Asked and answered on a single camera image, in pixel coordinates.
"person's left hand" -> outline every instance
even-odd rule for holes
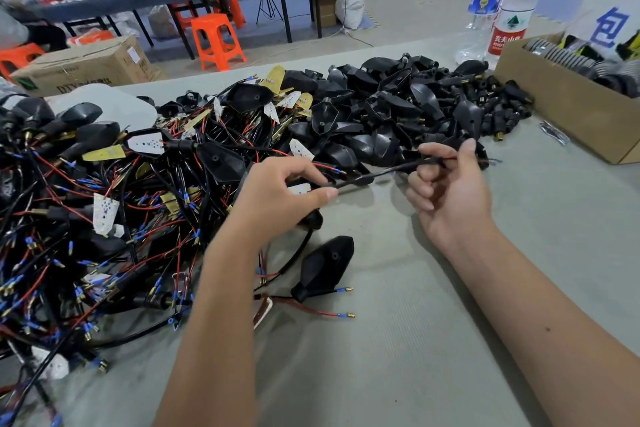
[[[339,193],[336,188],[322,187],[296,196],[286,180],[298,177],[320,186],[328,182],[304,157],[269,157],[253,164],[225,225],[237,227],[247,243],[261,248]]]

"open cardboard box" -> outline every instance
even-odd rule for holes
[[[559,43],[562,34],[540,36]],[[631,99],[524,49],[505,44],[495,76],[531,93],[535,110],[611,164],[640,162],[640,98]]]

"blue bottle label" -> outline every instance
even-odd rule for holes
[[[477,16],[490,16],[500,9],[501,0],[471,0],[468,11]]]

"person's right hand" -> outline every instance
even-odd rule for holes
[[[442,144],[422,144],[418,150],[436,157],[458,156],[444,161],[447,169],[419,166],[409,176],[406,193],[425,234],[446,255],[465,234],[492,222],[491,192],[477,163],[475,140],[466,140],[459,152]]]

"pile of wires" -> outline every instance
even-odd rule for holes
[[[451,73],[403,55],[361,69],[331,67],[327,78],[276,66],[262,80],[252,76],[215,94],[188,91],[162,106],[140,96],[156,108],[157,121],[135,131],[100,121],[102,109],[88,102],[56,115],[41,98],[14,98],[11,108],[0,101],[0,360],[15,355],[23,365],[15,384],[0,385],[8,399],[0,426],[13,425],[32,388],[59,424],[40,383],[57,355],[106,371],[100,350],[180,324],[202,253],[253,164],[301,155],[336,187],[366,185],[424,163],[415,151],[423,141],[458,148],[469,135],[479,137],[487,102],[524,115],[527,95],[515,83],[511,92],[486,84],[479,65]],[[489,162],[482,146],[477,153],[481,164]],[[364,164],[389,169],[371,174]],[[300,223],[307,235],[279,269],[257,257],[254,298],[263,307],[255,325],[270,308],[264,290],[292,269],[322,221],[316,211]],[[301,304],[351,290],[336,287],[353,239],[337,237],[323,247],[303,261],[292,296],[273,301],[354,317]],[[307,261],[314,263],[305,271]],[[102,317],[133,309],[167,313],[127,337],[93,338]],[[35,361],[35,351],[44,358]]]

